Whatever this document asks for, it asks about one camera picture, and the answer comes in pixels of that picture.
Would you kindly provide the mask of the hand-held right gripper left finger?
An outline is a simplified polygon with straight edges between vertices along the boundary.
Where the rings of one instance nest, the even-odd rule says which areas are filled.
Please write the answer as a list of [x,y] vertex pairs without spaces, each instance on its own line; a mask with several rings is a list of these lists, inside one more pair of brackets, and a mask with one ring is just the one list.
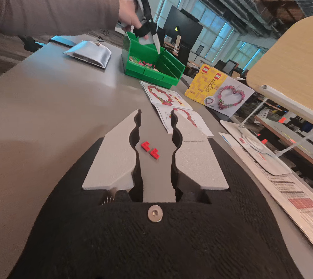
[[140,140],[141,110],[137,109],[103,138],[82,189],[106,190],[109,198],[126,191],[134,202],[143,202],[143,179],[136,145]]

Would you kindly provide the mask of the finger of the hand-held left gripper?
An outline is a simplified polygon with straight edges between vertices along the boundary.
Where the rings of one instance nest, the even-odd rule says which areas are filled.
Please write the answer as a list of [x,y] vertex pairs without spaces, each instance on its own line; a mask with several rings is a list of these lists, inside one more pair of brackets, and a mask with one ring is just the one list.
[[158,54],[160,54],[161,45],[159,42],[159,38],[158,38],[157,30],[156,30],[156,24],[154,23],[154,20],[151,14],[150,4],[148,0],[139,0],[139,20],[141,21],[142,25],[149,24],[154,45],[156,47]]
[[133,33],[138,39],[141,45],[147,45],[153,43],[153,38],[151,35],[149,24],[143,24],[140,28],[133,28]]

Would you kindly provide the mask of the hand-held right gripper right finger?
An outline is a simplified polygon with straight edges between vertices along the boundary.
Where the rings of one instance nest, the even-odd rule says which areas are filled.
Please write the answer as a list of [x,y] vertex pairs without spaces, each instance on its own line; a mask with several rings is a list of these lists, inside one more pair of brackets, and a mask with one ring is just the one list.
[[171,162],[175,201],[191,195],[192,200],[203,202],[205,191],[229,190],[208,137],[178,110],[171,112],[171,126],[176,146]]

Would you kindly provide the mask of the pile of small lego pieces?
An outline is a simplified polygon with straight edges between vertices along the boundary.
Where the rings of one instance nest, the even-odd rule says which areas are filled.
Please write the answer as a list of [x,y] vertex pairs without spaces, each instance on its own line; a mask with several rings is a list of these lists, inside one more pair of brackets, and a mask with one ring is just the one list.
[[148,68],[148,69],[151,69],[151,70],[154,70],[154,71],[157,71],[157,72],[158,72],[156,66],[155,66],[154,64],[152,64],[152,63],[148,63],[148,62],[142,61],[142,60],[140,60],[139,58],[134,57],[134,56],[130,56],[130,57],[128,58],[128,60],[131,61],[131,62],[133,62],[133,63],[136,63],[136,64],[138,64],[138,65],[140,65],[140,66],[143,66],[143,67],[145,67],[145,68]]

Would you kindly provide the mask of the green plastic bin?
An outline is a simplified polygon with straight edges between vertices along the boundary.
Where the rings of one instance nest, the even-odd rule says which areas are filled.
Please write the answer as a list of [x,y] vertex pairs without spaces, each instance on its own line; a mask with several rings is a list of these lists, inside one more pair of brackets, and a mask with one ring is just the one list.
[[[130,56],[154,64],[158,72],[129,61]],[[170,52],[161,47],[158,54],[154,44],[141,45],[132,32],[124,35],[122,62],[126,75],[167,89],[178,84],[185,70],[185,65]]]

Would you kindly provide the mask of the person's left forearm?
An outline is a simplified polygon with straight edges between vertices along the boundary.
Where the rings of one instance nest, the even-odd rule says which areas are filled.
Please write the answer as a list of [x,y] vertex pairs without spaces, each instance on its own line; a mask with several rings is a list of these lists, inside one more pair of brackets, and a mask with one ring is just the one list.
[[81,35],[112,30],[119,0],[0,0],[0,31],[5,35]]

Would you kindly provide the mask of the lego instruction booklet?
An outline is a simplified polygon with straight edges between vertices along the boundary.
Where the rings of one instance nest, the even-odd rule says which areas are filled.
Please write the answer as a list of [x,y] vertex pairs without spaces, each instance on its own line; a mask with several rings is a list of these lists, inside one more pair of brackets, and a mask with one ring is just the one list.
[[159,118],[168,134],[173,133],[171,126],[171,112],[178,111],[192,125],[202,131],[207,137],[213,136],[202,117],[183,100],[179,93],[147,82],[140,81],[144,92],[151,104],[155,107]]

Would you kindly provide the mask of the yellow lego box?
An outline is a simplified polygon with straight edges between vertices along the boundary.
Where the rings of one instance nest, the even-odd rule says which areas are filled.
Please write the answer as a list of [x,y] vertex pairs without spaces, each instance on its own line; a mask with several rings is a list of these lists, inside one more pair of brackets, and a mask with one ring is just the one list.
[[231,117],[255,91],[222,71],[203,64],[185,96]]

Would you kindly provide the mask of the person's left hand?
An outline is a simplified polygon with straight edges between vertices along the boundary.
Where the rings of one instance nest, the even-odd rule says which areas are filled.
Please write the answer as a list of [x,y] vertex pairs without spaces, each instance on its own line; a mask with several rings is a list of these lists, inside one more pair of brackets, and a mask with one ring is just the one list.
[[122,30],[131,31],[132,27],[140,29],[142,27],[136,11],[138,3],[136,0],[119,0],[119,19],[122,24]]

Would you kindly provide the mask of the silver foil bag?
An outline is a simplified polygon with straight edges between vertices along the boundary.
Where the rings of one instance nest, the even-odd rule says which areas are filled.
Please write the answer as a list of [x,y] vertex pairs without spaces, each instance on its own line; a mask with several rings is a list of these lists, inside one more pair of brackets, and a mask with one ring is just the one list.
[[112,52],[99,42],[81,41],[63,54],[105,69],[111,58]]

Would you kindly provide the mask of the clear bag with paper sheet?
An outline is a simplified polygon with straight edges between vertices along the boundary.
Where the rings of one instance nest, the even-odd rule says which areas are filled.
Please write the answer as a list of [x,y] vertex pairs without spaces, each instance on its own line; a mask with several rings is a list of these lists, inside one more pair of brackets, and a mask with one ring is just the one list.
[[219,134],[312,244],[312,191],[293,174],[278,176],[269,174],[238,144],[232,135]]

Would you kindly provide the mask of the wooden panel on white stand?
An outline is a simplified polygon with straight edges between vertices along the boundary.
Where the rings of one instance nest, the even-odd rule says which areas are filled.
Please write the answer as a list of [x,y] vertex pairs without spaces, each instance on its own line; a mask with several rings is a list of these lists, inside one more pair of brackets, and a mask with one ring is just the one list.
[[290,174],[291,169],[279,156],[312,137],[312,131],[298,143],[273,154],[245,128],[245,122],[268,99],[312,123],[313,17],[295,23],[249,70],[249,87],[264,96],[264,101],[241,123],[220,121],[250,156],[273,176]]

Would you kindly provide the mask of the black wall screen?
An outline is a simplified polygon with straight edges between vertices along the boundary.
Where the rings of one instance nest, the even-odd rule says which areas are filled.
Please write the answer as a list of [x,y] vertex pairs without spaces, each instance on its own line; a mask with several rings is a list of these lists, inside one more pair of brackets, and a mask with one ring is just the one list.
[[166,36],[176,40],[177,36],[180,35],[183,45],[190,49],[194,46],[202,29],[201,24],[195,22],[174,6],[171,7],[163,26]]

